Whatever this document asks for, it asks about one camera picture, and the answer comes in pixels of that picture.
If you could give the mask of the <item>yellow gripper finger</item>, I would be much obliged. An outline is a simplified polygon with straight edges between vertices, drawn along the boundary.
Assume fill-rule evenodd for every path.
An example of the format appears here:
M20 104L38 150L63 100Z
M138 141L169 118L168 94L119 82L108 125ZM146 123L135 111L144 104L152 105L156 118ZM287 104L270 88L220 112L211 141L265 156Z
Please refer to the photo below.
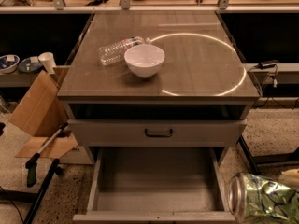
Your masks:
M289 187L299 188L299 169L282 171L278 180Z

